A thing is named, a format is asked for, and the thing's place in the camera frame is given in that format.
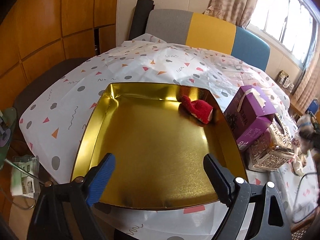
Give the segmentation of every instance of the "white tape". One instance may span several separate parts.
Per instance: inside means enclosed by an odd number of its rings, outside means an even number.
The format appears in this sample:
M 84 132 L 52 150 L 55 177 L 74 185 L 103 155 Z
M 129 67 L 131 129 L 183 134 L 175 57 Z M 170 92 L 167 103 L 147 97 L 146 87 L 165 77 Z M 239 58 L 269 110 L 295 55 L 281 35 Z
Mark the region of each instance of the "white tape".
M 246 95 L 252 93 L 254 98 L 258 101 L 261 108 L 263 108 L 266 105 L 266 101 L 260 96 L 260 93 L 255 88 L 250 88 L 246 92 L 244 92 L 244 95 L 242 96 L 237 111 L 239 112 L 243 103 L 243 100 Z

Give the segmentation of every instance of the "windowsill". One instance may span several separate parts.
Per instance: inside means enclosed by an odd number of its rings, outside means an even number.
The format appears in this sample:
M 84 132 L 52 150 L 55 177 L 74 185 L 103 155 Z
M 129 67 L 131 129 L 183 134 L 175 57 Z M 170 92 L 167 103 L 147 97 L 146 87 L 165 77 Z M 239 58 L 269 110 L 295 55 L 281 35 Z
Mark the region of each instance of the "windowsill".
M 273 47 L 278 49 L 283 55 L 285 55 L 288 59 L 290 59 L 299 69 L 303 70 L 303 65 L 301 61 L 297 60 L 296 57 L 292 55 L 292 53 L 289 50 L 287 50 L 287 48 L 283 46 L 279 41 L 275 40 L 273 37 L 264 33 L 258 27 L 250 23 L 248 24 L 246 30 L 252 32 L 253 34 L 263 39 L 265 42 L 271 44 Z

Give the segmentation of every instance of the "patterned tablecloth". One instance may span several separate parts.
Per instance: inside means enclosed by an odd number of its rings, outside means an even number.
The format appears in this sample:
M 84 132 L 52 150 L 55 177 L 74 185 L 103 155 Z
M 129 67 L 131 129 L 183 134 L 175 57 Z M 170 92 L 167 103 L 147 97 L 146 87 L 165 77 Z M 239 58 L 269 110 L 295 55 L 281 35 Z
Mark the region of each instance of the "patterned tablecloth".
M 61 77 L 22 115 L 19 125 L 30 150 L 59 183 L 70 181 L 86 124 L 103 91 L 112 82 L 160 82 L 205 88 L 212 92 L 222 111 L 240 86 L 253 84 L 262 88 L 289 126 L 291 134 L 296 130 L 287 112 L 289 98 L 262 70 L 230 55 L 168 44 L 144 34 L 87 60 Z M 314 171 L 311 158 L 307 163 L 305 169 Z M 268 180 L 264 173 L 249 172 L 248 176 L 250 183 L 259 184 Z M 289 164 L 285 164 L 270 179 L 281 191 L 290 216 L 300 178 L 293 175 Z M 305 188 L 301 190 L 305 196 L 298 199 L 297 207 L 307 212 L 315 203 L 317 180 L 314 177 L 307 178 L 303 185 Z M 307 207 L 307 201 L 313 204 Z M 163 212 L 114 207 L 106 216 L 110 218 L 111 225 L 125 233 L 133 233 L 139 239 L 151 237 L 166 240 L 179 236 L 187 240 L 210 239 L 225 212 L 225 206 L 215 202 L 197 208 Z

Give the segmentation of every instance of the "gold metal tray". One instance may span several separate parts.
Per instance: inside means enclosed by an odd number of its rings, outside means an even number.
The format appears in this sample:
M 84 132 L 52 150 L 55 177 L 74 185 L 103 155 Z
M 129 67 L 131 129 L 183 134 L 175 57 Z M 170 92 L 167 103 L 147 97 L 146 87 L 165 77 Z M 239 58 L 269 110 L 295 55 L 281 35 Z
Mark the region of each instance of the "gold metal tray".
M 202 99 L 218 109 L 202 124 L 179 98 Z M 247 178 L 232 132 L 205 89 L 159 83 L 110 84 L 84 132 L 72 179 L 84 176 L 106 153 L 116 168 L 100 201 L 114 206 L 169 210 L 218 200 L 203 169 L 213 153 L 234 176 Z

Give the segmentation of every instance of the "purple cardboard box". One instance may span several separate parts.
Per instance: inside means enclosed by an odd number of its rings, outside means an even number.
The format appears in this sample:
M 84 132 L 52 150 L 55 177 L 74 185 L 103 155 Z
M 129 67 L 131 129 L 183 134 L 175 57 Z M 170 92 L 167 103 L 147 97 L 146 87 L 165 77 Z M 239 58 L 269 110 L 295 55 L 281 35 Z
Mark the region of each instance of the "purple cardboard box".
M 253 93 L 245 95 L 245 92 L 252 88 L 260 95 L 256 94 L 255 96 Z M 259 104 L 257 100 L 259 97 L 264 99 L 265 106 Z M 224 115 L 241 152 L 246 150 L 266 131 L 272 123 L 274 113 L 276 113 L 274 106 L 260 87 L 248 85 L 239 88 Z

